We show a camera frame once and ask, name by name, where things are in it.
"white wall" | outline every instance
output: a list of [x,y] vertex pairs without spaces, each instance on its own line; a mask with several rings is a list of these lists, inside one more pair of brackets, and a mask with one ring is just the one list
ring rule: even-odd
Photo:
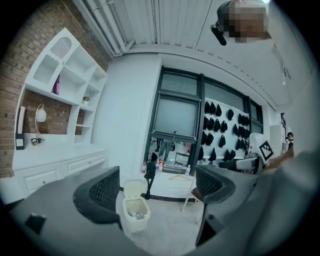
[[274,111],[274,109],[269,104],[265,104],[262,105],[262,116],[263,135],[267,141],[270,141],[270,126],[281,124],[281,114]]
[[320,74],[315,68],[301,94],[285,112],[287,132],[294,135],[294,155],[320,146]]
[[108,149],[108,166],[120,166],[120,184],[139,174],[161,71],[157,54],[114,59],[96,110],[91,142]]

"black hat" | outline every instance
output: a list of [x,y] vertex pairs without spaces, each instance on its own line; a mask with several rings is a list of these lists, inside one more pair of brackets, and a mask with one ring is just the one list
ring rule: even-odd
[[238,141],[236,142],[235,145],[235,150],[239,150],[241,148],[241,140],[238,138]]
[[223,121],[222,124],[221,124],[220,131],[222,133],[225,133],[226,130],[228,130],[228,125],[227,125],[227,123],[225,121]]
[[239,138],[241,137],[241,132],[240,132],[240,129],[241,128],[241,126],[239,125],[239,127],[238,127],[238,133],[236,134]]
[[151,161],[155,161],[155,160],[157,160],[157,158],[158,158],[157,154],[152,153],[152,155],[151,155]]
[[203,129],[207,129],[209,125],[209,119],[205,116],[204,119],[203,119]]
[[220,122],[219,122],[219,119],[217,118],[217,119],[215,120],[213,130],[214,130],[215,132],[217,132],[217,131],[220,130],[220,128],[221,128],[221,124],[220,124]]
[[245,141],[244,141],[244,139],[242,139],[240,148],[244,150],[245,146],[246,146]]
[[207,136],[207,138],[206,138],[205,144],[208,145],[208,146],[210,146],[213,141],[214,141],[214,137],[213,137],[213,135],[211,134],[211,132],[209,132],[209,134],[208,134],[208,136]]
[[246,125],[246,117],[243,115],[242,116],[242,125],[245,126]]
[[215,148],[213,148],[209,161],[212,162],[217,159]]
[[245,128],[243,126],[240,126],[239,131],[240,131],[241,138],[244,138],[245,137]]
[[230,153],[230,158],[229,160],[232,161],[236,157],[236,151],[232,150]]
[[228,120],[229,121],[231,121],[232,120],[232,118],[234,117],[234,112],[233,112],[233,110],[232,109],[229,109],[229,111],[228,111]]
[[224,154],[223,161],[229,161],[229,159],[230,159],[230,153],[229,153],[229,150],[227,149]]
[[220,107],[219,104],[218,104],[218,106],[216,107],[215,115],[216,115],[217,117],[221,117],[221,114],[222,114],[222,110],[221,110],[221,107]]
[[225,138],[225,136],[222,134],[222,135],[221,135],[221,138],[220,138],[220,141],[219,141],[219,147],[220,147],[220,148],[223,148],[224,145],[226,145],[226,138]]
[[211,115],[214,115],[216,113],[216,106],[213,102],[211,102],[211,105],[210,105],[210,114]]
[[249,138],[250,137],[250,131],[248,129],[245,129],[244,131],[244,138]]
[[233,133],[234,133],[235,135],[238,134],[238,128],[237,128],[237,125],[236,125],[236,124],[234,124]]
[[250,119],[247,116],[245,117],[245,125],[246,126],[250,125]]
[[198,160],[201,160],[202,158],[204,158],[204,148],[201,146],[200,151],[199,151]]
[[201,145],[204,145],[207,141],[208,135],[206,135],[205,131],[202,132]]
[[209,114],[210,113],[210,104],[208,101],[205,102],[204,105],[204,113]]
[[242,125],[242,115],[241,114],[239,114],[239,116],[238,116],[238,124],[239,125]]
[[210,117],[209,123],[208,123],[208,130],[212,130],[215,126],[215,120],[213,120],[212,117]]

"trash can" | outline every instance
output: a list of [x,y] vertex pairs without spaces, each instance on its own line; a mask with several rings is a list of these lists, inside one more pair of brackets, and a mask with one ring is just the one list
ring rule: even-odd
[[123,187],[122,208],[130,233],[144,231],[151,215],[146,200],[141,197],[142,190],[143,182],[140,179],[128,180]]

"pink book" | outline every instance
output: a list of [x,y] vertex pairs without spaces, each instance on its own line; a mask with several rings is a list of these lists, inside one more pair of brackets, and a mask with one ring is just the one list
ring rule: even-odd
[[58,75],[57,79],[55,80],[54,86],[52,88],[52,92],[56,95],[59,95],[59,84],[60,84],[60,75]]

